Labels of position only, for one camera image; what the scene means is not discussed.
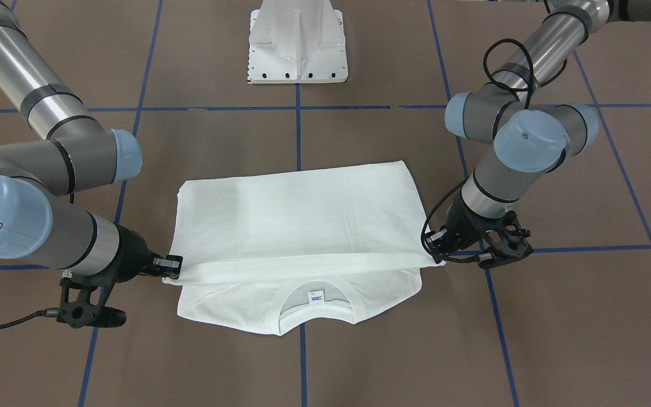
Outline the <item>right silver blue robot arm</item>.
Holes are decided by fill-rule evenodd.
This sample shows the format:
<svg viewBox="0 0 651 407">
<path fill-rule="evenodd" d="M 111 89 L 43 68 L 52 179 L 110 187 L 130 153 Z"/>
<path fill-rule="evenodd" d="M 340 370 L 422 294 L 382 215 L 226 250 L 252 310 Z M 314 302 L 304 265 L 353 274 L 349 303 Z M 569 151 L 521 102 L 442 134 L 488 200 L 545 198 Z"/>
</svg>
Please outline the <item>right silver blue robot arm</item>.
<svg viewBox="0 0 651 407">
<path fill-rule="evenodd" d="M 136 177 L 142 150 L 131 132 L 107 129 L 29 43 L 0 2 L 0 88 L 37 141 L 0 144 L 0 258 L 119 282 L 178 278 L 183 260 L 152 252 L 137 233 L 64 196 Z"/>
</svg>

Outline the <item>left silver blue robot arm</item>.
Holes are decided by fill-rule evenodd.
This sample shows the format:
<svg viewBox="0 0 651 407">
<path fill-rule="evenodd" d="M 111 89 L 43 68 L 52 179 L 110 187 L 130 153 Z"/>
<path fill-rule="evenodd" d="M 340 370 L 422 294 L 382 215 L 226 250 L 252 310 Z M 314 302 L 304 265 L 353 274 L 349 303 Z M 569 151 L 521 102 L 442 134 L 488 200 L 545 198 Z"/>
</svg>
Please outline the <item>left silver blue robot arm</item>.
<svg viewBox="0 0 651 407">
<path fill-rule="evenodd" d="M 508 265 L 534 252 L 531 233 L 514 204 L 535 181 L 583 152 L 599 132 L 584 104 L 554 107 L 533 103 L 552 83 L 568 56 L 612 21 L 651 21 L 651 1 L 556 1 L 527 41 L 505 38 L 518 51 L 496 70 L 483 58 L 488 81 L 476 92 L 454 95 L 445 126 L 455 136 L 491 145 L 467 179 L 452 189 L 454 202 L 438 230 L 423 227 L 421 242 L 436 261 Z"/>
</svg>

